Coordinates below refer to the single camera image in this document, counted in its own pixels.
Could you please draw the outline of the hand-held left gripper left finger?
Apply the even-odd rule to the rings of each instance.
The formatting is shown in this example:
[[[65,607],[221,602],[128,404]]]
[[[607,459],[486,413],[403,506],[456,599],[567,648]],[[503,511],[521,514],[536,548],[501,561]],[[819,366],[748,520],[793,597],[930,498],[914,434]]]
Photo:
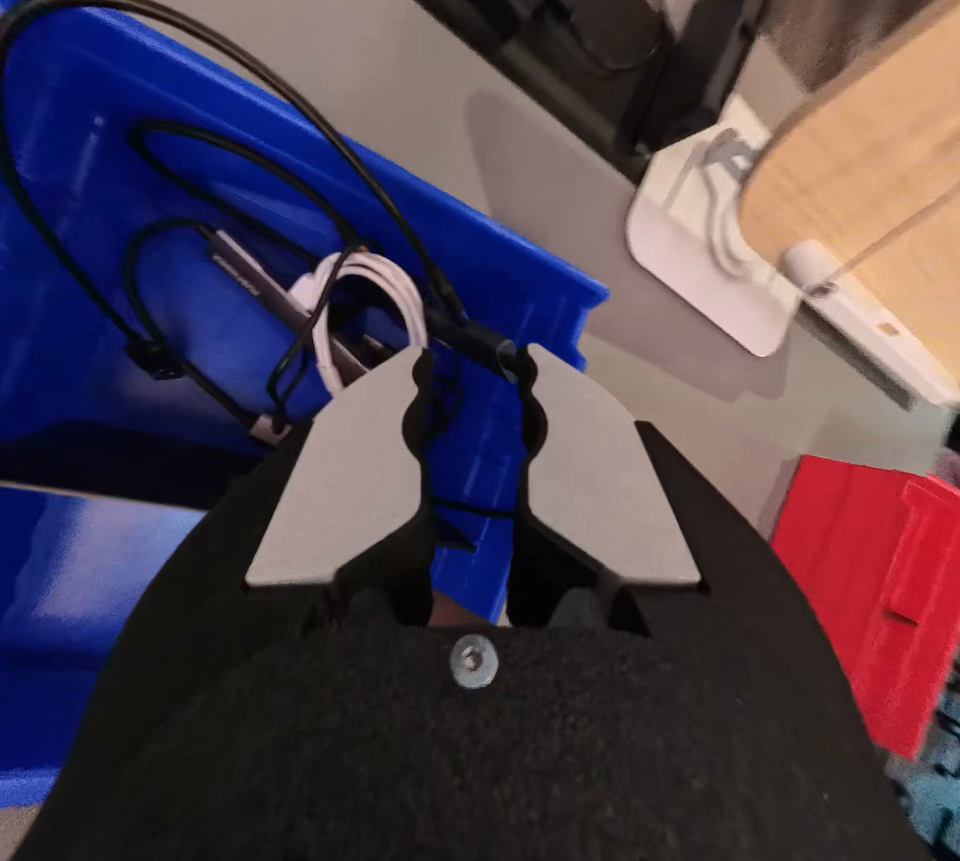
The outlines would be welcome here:
[[[246,569],[250,589],[321,588],[341,605],[379,591],[400,623],[429,622],[433,375],[432,352],[411,345],[318,412]]]

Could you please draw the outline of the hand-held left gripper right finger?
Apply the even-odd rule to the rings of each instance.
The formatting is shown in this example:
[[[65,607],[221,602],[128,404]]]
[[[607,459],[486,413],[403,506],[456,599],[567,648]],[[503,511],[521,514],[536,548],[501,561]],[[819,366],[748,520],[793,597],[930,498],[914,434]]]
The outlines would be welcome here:
[[[547,625],[570,591],[608,621],[627,593],[695,591],[702,571],[636,419],[538,343],[518,354],[521,435],[510,624]]]

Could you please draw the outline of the grey hub with black cable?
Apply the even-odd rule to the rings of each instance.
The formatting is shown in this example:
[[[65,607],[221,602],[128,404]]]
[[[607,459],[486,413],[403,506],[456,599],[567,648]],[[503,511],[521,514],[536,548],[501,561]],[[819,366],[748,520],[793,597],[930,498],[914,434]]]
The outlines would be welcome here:
[[[334,255],[334,270],[339,272],[346,261],[366,248],[356,227],[348,221],[333,203],[296,172],[261,150],[245,144],[234,137],[215,132],[209,128],[185,122],[161,118],[140,118],[132,123],[126,132],[126,141],[140,159],[167,181],[174,183],[191,197],[216,208],[228,218],[233,219],[240,228],[258,235],[279,246],[289,255],[301,260],[320,263],[320,257],[293,242],[280,231],[255,218],[231,201],[208,190],[200,183],[191,180],[185,173],[176,170],[154,153],[149,138],[153,135],[169,135],[196,142],[226,153],[265,172],[280,183],[302,195],[314,207],[333,223],[343,242],[343,248]],[[140,257],[152,239],[168,231],[187,230],[197,234],[207,248],[208,258],[236,285],[244,289],[253,299],[271,315],[278,318],[294,331],[294,340],[280,358],[276,369],[270,375],[267,391],[272,403],[272,411],[254,415],[244,409],[234,399],[215,384],[195,364],[186,361],[171,349],[167,338],[154,320],[142,298],[138,285]],[[306,311],[300,303],[294,302],[289,291],[273,278],[258,259],[242,244],[238,243],[228,231],[215,228],[208,223],[186,217],[167,218],[141,229],[128,242],[122,269],[124,289],[127,300],[141,325],[147,330],[151,340],[160,343],[162,351],[173,356],[174,366],[188,376],[211,399],[232,414],[246,427],[247,434],[264,446],[275,447],[283,441],[290,430],[288,402],[296,387],[302,382],[307,371],[307,350],[313,345],[312,327],[319,315]]]

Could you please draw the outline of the red plastic bin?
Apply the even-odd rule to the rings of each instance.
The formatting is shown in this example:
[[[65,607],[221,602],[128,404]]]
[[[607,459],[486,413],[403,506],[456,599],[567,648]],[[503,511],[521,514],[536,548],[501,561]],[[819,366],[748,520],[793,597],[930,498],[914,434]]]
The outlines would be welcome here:
[[[817,615],[870,739],[918,759],[958,650],[958,488],[805,455],[772,546]]]

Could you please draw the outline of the blue plastic bin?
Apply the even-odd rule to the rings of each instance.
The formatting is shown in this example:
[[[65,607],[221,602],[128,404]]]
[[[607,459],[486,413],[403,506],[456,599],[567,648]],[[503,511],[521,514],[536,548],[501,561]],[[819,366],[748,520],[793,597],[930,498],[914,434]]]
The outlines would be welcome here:
[[[130,16],[66,10],[8,57],[2,104],[42,219],[127,324],[129,245],[156,325],[234,402],[154,379],[2,185],[2,809],[47,795],[150,581],[267,456],[249,436],[293,333],[210,259],[225,229],[282,284],[338,221],[426,288],[420,258],[283,100]]]

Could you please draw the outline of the wooden board stand white base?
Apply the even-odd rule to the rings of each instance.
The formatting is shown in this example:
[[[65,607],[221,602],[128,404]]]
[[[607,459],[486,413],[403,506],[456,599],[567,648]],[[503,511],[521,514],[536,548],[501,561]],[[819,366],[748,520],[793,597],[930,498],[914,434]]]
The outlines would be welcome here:
[[[739,95],[654,156],[632,260],[751,355],[803,304],[915,397],[959,399],[959,0],[936,0],[775,132]]]

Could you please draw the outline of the black metal bracket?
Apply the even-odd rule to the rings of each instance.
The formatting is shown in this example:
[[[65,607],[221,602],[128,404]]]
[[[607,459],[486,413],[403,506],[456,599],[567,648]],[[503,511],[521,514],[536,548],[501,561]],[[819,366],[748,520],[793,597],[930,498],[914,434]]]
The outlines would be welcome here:
[[[545,0],[518,39],[530,93],[638,180],[655,153],[714,126],[774,0]]]

